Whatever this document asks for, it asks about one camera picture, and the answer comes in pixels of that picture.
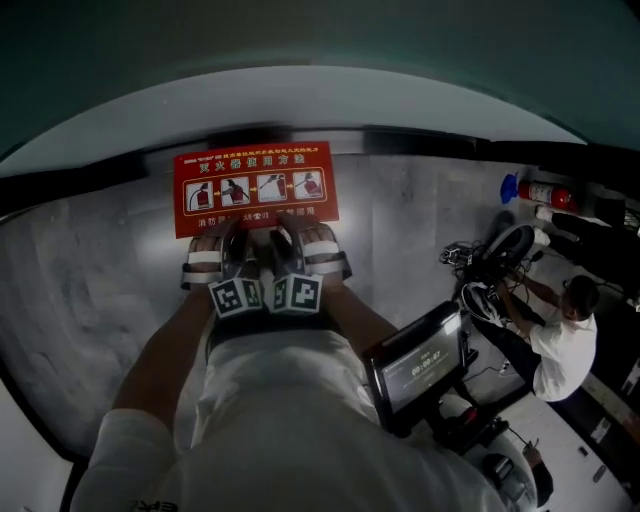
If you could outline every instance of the floor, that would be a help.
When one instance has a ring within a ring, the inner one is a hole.
[[[173,231],[170,160],[144,180],[56,201],[0,226],[0,356],[27,399],[70,449],[90,454],[100,420],[149,336],[180,304],[188,239]],[[354,276],[349,286],[398,327],[452,293],[442,248],[482,238],[503,209],[499,188],[517,164],[431,157],[334,157],[340,205],[333,223]],[[531,221],[530,204],[510,208]],[[559,285],[566,262],[533,275]],[[470,376],[503,357],[477,334]],[[204,375],[200,355],[183,391],[178,444],[191,438]],[[469,381],[491,400],[517,388],[509,372]]]

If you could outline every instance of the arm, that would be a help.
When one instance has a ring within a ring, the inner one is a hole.
[[[534,324],[529,320],[525,320],[522,317],[522,315],[520,314],[520,311],[518,311],[518,308],[515,306],[515,304],[511,300],[511,294],[509,293],[509,290],[507,290],[507,287],[502,281],[500,281],[496,285],[496,293],[502,299],[502,302],[504,304],[504,307],[507,310],[507,314],[509,315],[509,318],[511,318],[513,323],[523,334],[523,337],[529,337],[529,335],[531,334],[531,329],[536,324]]]
[[[509,278],[516,283],[522,283],[524,286],[529,288],[529,290],[531,290],[531,292],[540,300],[547,302],[548,304],[551,304],[556,308],[560,307],[560,296],[548,286],[538,283],[533,279],[529,279],[522,272],[518,272],[517,270],[510,271]]]
[[[147,342],[120,386],[113,409],[147,412],[173,432],[178,399],[212,312],[206,287],[190,292],[180,309]]]
[[[340,280],[322,288],[322,309],[338,324],[353,351],[362,353],[398,332],[391,323],[365,305]]]

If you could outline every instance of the white cloth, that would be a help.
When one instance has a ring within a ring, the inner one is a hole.
[[[466,461],[371,421],[362,370],[330,332],[230,340],[211,354],[191,450],[147,413],[112,411],[72,508],[504,510]]]
[[[546,402],[564,400],[584,381],[596,357],[596,319],[571,322],[558,311],[545,326],[531,329],[531,349],[541,361],[533,390]]]

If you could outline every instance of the sleeve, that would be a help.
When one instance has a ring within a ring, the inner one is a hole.
[[[560,327],[557,325],[548,327],[533,326],[531,334],[529,334],[531,350],[542,357],[557,361],[559,359],[557,341],[560,338],[560,334]]]
[[[160,420],[143,411],[111,411],[102,420],[71,510],[131,510],[132,502],[176,459],[173,437]]]

